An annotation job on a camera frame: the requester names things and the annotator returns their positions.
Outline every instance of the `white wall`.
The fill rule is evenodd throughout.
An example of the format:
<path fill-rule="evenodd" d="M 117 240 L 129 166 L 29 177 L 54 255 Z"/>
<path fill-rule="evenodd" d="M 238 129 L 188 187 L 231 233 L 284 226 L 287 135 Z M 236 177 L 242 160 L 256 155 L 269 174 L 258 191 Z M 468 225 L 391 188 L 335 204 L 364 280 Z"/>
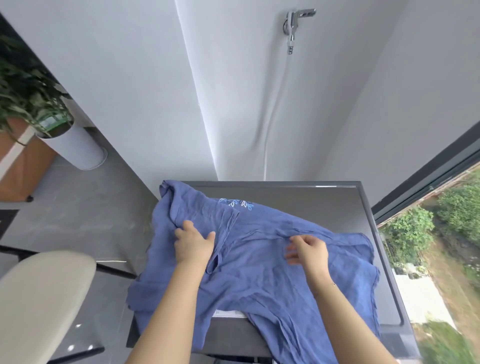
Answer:
<path fill-rule="evenodd" d="M 174 0 L 1 0 L 0 12 L 158 196 L 216 180 Z"/>
<path fill-rule="evenodd" d="M 262 125 L 287 56 L 287 10 L 300 20 L 269 146 L 269 180 L 312 180 L 406 0 L 176 0 L 218 177 L 261 180 Z"/>
<path fill-rule="evenodd" d="M 318 179 L 374 205 L 479 120 L 480 2 L 410 1 Z"/>

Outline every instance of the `blue shirt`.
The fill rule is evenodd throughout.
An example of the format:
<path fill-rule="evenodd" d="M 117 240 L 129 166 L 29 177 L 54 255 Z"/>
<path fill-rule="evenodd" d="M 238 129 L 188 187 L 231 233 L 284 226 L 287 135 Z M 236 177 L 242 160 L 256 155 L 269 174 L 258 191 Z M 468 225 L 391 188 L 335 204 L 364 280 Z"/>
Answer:
<path fill-rule="evenodd" d="M 284 259 L 288 238 L 299 234 L 326 242 L 333 281 L 379 336 L 373 294 L 379 271 L 372 264 L 373 246 L 365 235 L 335 234 L 248 201 L 208 198 L 179 181 L 164 181 L 160 194 L 146 268 L 127 296 L 140 332 L 175 267 L 174 230 L 191 220 L 204 237 L 216 232 L 214 252 L 198 290 L 193 350 L 203 347 L 216 309 L 238 310 L 259 329 L 278 362 L 337 363 L 303 268 L 290 266 Z"/>

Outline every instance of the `shrub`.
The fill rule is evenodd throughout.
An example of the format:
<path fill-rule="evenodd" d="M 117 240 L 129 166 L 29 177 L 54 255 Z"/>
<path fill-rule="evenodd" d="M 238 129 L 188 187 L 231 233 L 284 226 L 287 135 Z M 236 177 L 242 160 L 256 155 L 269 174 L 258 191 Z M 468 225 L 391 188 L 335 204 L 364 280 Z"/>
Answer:
<path fill-rule="evenodd" d="M 433 241 L 433 214 L 416 206 L 381 227 L 389 242 L 393 260 L 417 263 L 418 253 Z"/>
<path fill-rule="evenodd" d="M 448 228 L 480 246 L 480 181 L 452 187 L 438 199 L 438 216 Z"/>
<path fill-rule="evenodd" d="M 446 322 L 422 325 L 428 337 L 419 342 L 424 364 L 475 364 L 464 336 Z"/>

